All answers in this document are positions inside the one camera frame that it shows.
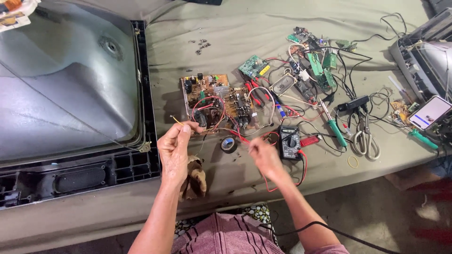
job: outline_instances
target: tape roll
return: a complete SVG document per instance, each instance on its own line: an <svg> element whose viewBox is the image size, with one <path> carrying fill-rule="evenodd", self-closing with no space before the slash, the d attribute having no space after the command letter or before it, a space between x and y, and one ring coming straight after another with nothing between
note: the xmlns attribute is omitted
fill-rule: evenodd
<svg viewBox="0 0 452 254"><path fill-rule="evenodd" d="M221 150L227 154L231 154L237 150L237 142L233 137L227 137L221 141Z"/></svg>

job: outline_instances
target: floor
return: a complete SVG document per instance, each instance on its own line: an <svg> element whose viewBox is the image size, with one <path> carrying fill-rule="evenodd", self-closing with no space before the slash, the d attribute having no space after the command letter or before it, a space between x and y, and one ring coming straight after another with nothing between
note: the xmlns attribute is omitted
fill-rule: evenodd
<svg viewBox="0 0 452 254"><path fill-rule="evenodd" d="M381 247L413 254L451 253L447 247L416 239L409 232L409 228L415 225L449 225L450 207L427 202L422 208L423 194L400 192L384 178L312 194L306 199L331 227ZM284 201L268 206L276 233L294 230ZM131 232L35 254L125 254L137 234ZM350 253L381 253L343 236L338 237ZM296 234L281 237L278 241L286 253L303 253L290 251L299 242Z"/></svg>

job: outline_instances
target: smartphone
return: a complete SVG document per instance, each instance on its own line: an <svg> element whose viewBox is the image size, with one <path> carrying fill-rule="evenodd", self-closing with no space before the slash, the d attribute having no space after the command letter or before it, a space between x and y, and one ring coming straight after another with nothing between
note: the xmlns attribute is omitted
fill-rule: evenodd
<svg viewBox="0 0 452 254"><path fill-rule="evenodd" d="M452 108L452 104L435 95L408 120L421 130L425 130Z"/></svg>

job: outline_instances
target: table covered with cloth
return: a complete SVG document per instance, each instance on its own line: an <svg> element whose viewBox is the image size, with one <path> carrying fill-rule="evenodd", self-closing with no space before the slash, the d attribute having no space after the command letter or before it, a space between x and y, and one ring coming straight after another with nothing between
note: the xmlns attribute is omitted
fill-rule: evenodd
<svg viewBox="0 0 452 254"><path fill-rule="evenodd" d="M428 20L420 0L223 0L221 6L181 0L72 1L108 10L128 19L148 22L147 53L159 136L174 124L170 115L180 121L188 119L179 78L197 73L228 74L231 86L243 85L237 67L252 55L287 59L290 42L286 37L296 26L307 28L317 37L352 41L363 40L373 34L386 38L395 36L387 24L380 21L382 16L395 12L404 17L408 32ZM397 32L404 31L401 19L391 16L387 20ZM198 42L201 39L207 40L211 46L197 55L195 51L199 45L189 41ZM391 100L400 98L388 76L408 87L388 52L394 41L374 37L358 43L356 53L373 59L353 70L357 96L388 87L394 90ZM365 59L348 53L342 55L348 70ZM281 65L279 61L270 63L272 68ZM271 81L279 79L282 72L283 69L274 72ZM287 94L300 98L295 90ZM320 93L319 96L323 98L325 95ZM288 105L305 108L294 100L283 100ZM341 85L330 109L347 101L349 98ZM386 102L375 98L375 103L378 105L374 106L372 114L383 116L387 109ZM270 108L258 112L262 123L268 122ZM305 117L316 117L319 112L309 109ZM280 123L277 111L273 121L275 126ZM284 124L295 125L299 121L290 119ZM325 115L312 121L320 132L331 134L325 123ZM309 125L302 128L305 132L316 132ZM262 129L255 136L273 129L275 127ZM434 151L409 138L406 131L387 123L371 123L370 129L381 147L381 156L376 161L354 154L350 147L346 153L340 154L323 141L304 148L308 169L305 181L299 186L300 191L307 195L369 180L421 164L436 156ZM248 156L245 145L239 145L232 154L220 150L220 140L226 135L229 135L227 131L221 131L206 138L198 157L204 160L202 166L206 173L207 194L204 198L180 203L178 219L282 198L278 191L267 191L265 181ZM338 144L330 138L326 140L334 147ZM189 152L198 153L201 144L202 136L193 139ZM358 167L348 165L350 155L357 157ZM302 174L302 163L284 161L284 165L297 182ZM0 211L0 253L28 253L140 230L159 186L160 180L153 179Z"/></svg>

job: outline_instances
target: hand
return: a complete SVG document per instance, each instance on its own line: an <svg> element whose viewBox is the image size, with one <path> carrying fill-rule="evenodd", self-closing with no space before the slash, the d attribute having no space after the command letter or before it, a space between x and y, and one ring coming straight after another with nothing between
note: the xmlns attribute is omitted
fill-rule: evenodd
<svg viewBox="0 0 452 254"><path fill-rule="evenodd" d="M188 175L187 146L192 130L202 132L197 122L175 123L165 135L157 141L162 162L162 184L181 186Z"/></svg>
<svg viewBox="0 0 452 254"><path fill-rule="evenodd" d="M249 154L254 159L254 164L260 172L273 182L286 179L289 174L282 167L276 148L265 143L261 138L255 138L250 142Z"/></svg>

